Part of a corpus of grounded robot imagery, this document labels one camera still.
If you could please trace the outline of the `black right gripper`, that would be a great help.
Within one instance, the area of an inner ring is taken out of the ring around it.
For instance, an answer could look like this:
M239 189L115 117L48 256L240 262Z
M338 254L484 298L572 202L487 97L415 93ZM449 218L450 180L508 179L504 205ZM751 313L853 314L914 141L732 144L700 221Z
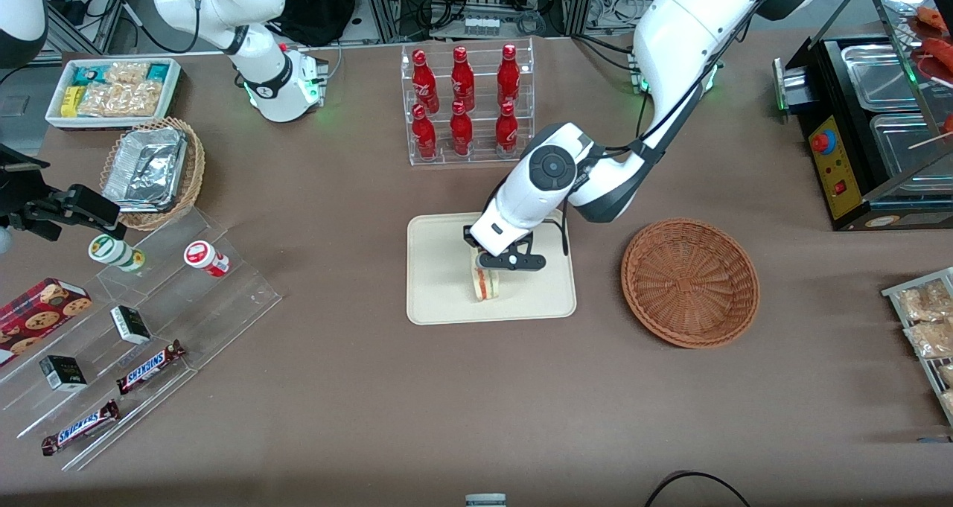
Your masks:
M83 223L100 232L121 229L120 208L85 185L67 189L51 187L42 170L50 163L27 156L7 145L1 147L1 209L4 226L21 222L21 230L57 242L62 228L54 222Z

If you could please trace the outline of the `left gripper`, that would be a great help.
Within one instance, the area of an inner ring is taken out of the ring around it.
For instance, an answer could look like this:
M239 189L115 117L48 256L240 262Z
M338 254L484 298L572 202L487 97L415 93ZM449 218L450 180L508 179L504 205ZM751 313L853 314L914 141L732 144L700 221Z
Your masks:
M546 259L533 252L532 224L531 220L511 222L498 205L488 205L472 226L463 226L463 240L477 251L476 265L481 269L539 272Z

